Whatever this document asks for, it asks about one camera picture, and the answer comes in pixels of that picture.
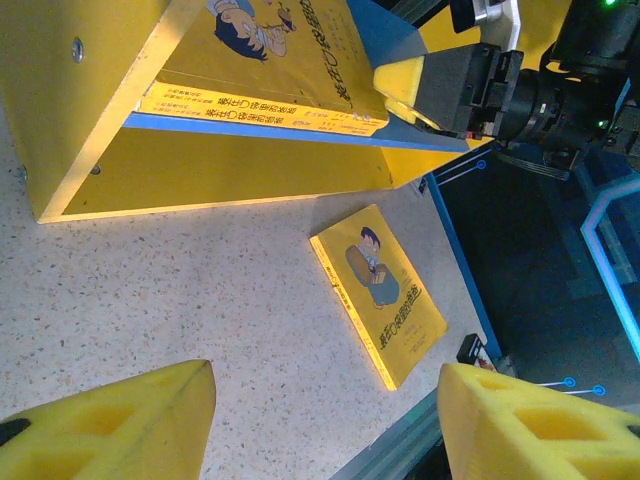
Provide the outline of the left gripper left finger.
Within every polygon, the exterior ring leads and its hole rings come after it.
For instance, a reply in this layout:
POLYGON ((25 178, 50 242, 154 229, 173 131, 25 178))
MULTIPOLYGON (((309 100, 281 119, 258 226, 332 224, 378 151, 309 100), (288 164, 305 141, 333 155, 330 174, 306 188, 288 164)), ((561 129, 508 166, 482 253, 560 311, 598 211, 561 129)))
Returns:
POLYGON ((208 360, 189 360, 1 422, 4 479, 197 479, 216 405, 208 360))

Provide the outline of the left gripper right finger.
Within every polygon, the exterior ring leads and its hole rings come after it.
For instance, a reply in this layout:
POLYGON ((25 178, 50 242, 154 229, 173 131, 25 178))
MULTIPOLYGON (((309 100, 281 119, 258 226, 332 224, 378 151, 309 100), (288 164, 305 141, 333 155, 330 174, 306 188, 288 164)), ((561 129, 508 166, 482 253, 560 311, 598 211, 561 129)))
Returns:
POLYGON ((622 410, 450 363, 437 411, 455 479, 639 476, 639 418, 622 410))

